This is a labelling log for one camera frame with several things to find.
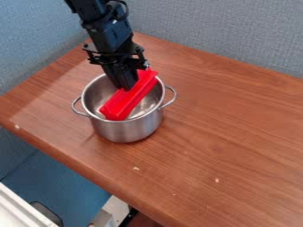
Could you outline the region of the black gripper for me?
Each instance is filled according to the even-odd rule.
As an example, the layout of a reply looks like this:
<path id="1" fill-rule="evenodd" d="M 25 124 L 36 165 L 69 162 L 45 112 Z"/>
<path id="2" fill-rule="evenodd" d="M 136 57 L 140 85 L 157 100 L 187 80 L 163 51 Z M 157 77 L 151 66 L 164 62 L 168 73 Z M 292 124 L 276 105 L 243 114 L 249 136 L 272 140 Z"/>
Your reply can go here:
<path id="1" fill-rule="evenodd" d="M 128 15 L 89 14 L 81 19 L 81 26 L 92 40 L 92 44 L 84 48 L 89 62 L 101 66 L 117 89 L 131 90 L 139 80 L 136 70 L 147 69 L 149 63 L 143 55 L 144 49 L 132 41 Z"/>

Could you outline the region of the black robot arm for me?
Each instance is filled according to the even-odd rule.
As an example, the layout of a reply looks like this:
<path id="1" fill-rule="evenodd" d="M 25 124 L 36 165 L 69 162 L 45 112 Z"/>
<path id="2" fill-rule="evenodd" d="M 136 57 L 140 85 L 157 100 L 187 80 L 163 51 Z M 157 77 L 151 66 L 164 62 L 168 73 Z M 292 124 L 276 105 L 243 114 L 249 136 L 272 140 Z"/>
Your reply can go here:
<path id="1" fill-rule="evenodd" d="M 124 0 L 64 0 L 79 15 L 91 43 L 83 45 L 89 63 L 100 65 L 117 89 L 131 90 L 139 81 L 139 70 L 149 67 L 144 49 L 132 41 Z"/>

